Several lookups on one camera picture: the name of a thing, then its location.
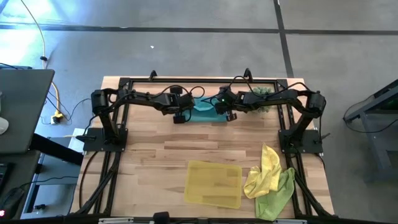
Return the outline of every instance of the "yellow tray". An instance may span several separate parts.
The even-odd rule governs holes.
[[[189,161],[184,199],[189,203],[239,208],[242,167]]]

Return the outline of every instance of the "wooden table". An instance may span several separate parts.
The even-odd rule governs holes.
[[[104,77],[101,88],[117,88],[120,77]],[[303,82],[301,78],[289,78],[288,85]],[[137,91],[158,93],[172,83],[134,83]],[[188,90],[195,83],[179,83]],[[220,83],[201,83],[206,89],[205,96],[218,93]],[[273,86],[261,84],[273,89]],[[233,91],[248,91],[246,84],[234,83]],[[201,95],[197,89],[194,95]],[[277,107],[268,113],[240,113],[238,119],[228,123],[186,123],[173,124],[172,116],[163,116],[160,111],[145,106],[131,105],[126,151],[122,153],[118,180],[114,195],[112,216],[151,217],[155,212],[168,211],[171,217],[211,218],[255,218],[254,200],[242,192],[240,209],[228,209],[184,202],[185,176],[190,160],[234,164],[243,168],[242,184],[246,181],[251,167],[261,165],[261,146],[266,143],[280,156],[283,170],[285,157],[279,148],[277,132],[280,129]],[[294,109],[294,118],[300,113]],[[100,127],[99,119],[93,122]],[[86,166],[89,153],[81,166]],[[83,203],[98,185],[104,153],[99,152],[88,168],[83,184]],[[333,213],[330,193],[321,160],[311,154],[303,154],[303,164],[308,188],[326,211]],[[78,185],[71,212],[78,210]],[[105,189],[101,211],[106,204],[108,189]],[[304,212],[301,191],[298,190],[300,208]],[[279,218],[293,218],[290,201]]]

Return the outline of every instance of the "yellow cable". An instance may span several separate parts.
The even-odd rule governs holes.
[[[60,101],[58,100],[58,99],[59,99],[58,89],[57,89],[57,86],[54,84],[54,82],[51,82],[51,85],[54,87],[55,96],[56,96],[56,99],[57,99],[57,109],[55,110],[55,115],[56,115],[56,116],[59,116],[59,115],[62,115],[62,114],[59,112],[59,109],[60,109]]]
[[[45,57],[45,42],[44,42],[44,36],[43,36],[42,29],[40,28],[40,26],[39,26],[39,24],[37,23],[37,21],[36,21],[35,17],[33,16],[33,14],[30,12],[29,8],[28,8],[28,7],[26,6],[26,4],[24,3],[24,0],[21,0],[21,2],[22,2],[23,5],[25,6],[27,12],[28,12],[28,13],[30,14],[30,16],[32,17],[33,21],[35,21],[35,24],[36,24],[37,28],[38,28],[39,31],[40,31],[40,35],[42,36],[42,42],[43,42],[43,57]],[[42,66],[43,66],[43,69],[45,69],[45,61],[44,61],[44,60],[42,60]],[[55,116],[57,116],[57,117],[59,117],[59,118],[62,118],[63,115],[59,112],[59,111],[60,111],[60,100],[59,100],[60,97],[59,97],[59,94],[58,94],[58,88],[57,88],[57,86],[54,84],[54,82],[51,82],[51,85],[53,86],[53,88],[54,88],[54,90],[55,90],[55,96],[56,96],[56,99],[57,99],[57,109],[55,110]]]

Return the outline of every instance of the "green cloth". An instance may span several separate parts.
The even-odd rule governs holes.
[[[274,221],[284,209],[294,191],[294,169],[289,168],[279,176],[278,191],[256,198],[256,217]]]
[[[260,94],[260,95],[270,94],[271,88],[267,88],[264,86],[256,86],[253,88],[253,92]],[[264,113],[264,112],[268,113],[270,107],[271,106],[260,107],[260,108],[258,108],[257,113]]]

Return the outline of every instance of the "concrete floor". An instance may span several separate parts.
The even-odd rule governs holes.
[[[273,2],[238,0],[25,1],[44,24],[120,27],[277,28]],[[280,0],[288,29],[396,30],[394,0]],[[18,0],[10,0],[0,22],[31,22]],[[278,34],[45,31],[49,68],[62,103],[72,110],[99,88],[105,75],[235,76],[246,67],[255,77],[286,77]],[[348,130],[341,118],[349,105],[398,76],[398,38],[370,35],[287,35],[295,77],[328,100],[323,116],[326,174],[337,215],[396,222],[398,184],[365,184],[376,170],[364,134]],[[0,30],[0,62],[40,68],[36,30]],[[91,117],[80,105],[73,124],[38,124],[44,136],[71,134]],[[47,103],[45,122],[53,113]]]

